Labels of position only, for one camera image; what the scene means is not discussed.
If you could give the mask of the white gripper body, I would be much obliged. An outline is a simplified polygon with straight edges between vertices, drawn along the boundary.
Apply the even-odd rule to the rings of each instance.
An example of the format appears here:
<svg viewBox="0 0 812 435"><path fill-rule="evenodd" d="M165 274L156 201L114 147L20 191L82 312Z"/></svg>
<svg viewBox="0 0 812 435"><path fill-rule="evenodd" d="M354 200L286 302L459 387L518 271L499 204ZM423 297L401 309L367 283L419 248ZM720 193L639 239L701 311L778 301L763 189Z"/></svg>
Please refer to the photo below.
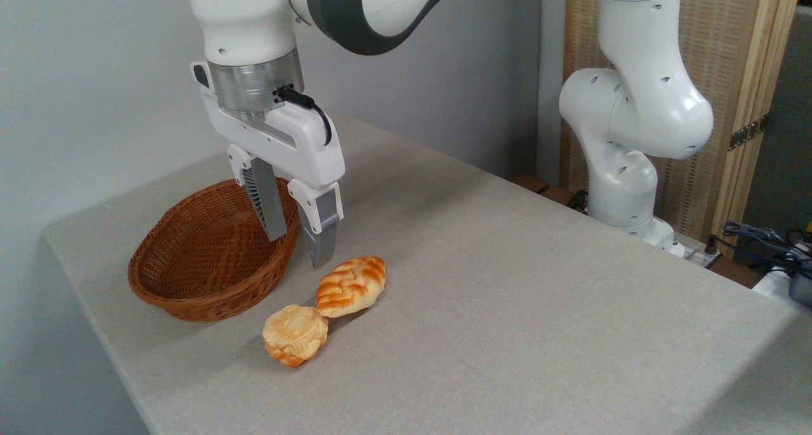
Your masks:
<svg viewBox="0 0 812 435"><path fill-rule="evenodd" d="M333 129L331 142L325 143L325 124L316 111L287 101L264 117L240 119L220 107L208 66L193 63L191 68L209 120L226 140L313 188L343 177L345 163L337 131Z"/></svg>

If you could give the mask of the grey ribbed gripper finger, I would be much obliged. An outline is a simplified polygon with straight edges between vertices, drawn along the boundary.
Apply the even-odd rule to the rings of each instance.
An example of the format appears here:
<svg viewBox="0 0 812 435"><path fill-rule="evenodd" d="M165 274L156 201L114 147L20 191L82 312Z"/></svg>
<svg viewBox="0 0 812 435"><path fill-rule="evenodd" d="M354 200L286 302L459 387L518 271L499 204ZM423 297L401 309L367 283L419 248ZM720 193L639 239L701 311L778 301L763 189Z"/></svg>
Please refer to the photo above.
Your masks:
<svg viewBox="0 0 812 435"><path fill-rule="evenodd" d="M269 241L286 235L286 219L272 165L235 144L228 147L227 155L236 183L246 189Z"/></svg>
<svg viewBox="0 0 812 435"><path fill-rule="evenodd" d="M321 268L333 258L337 224L344 218L339 183L316 189L293 178L288 191L298 205L313 268Z"/></svg>

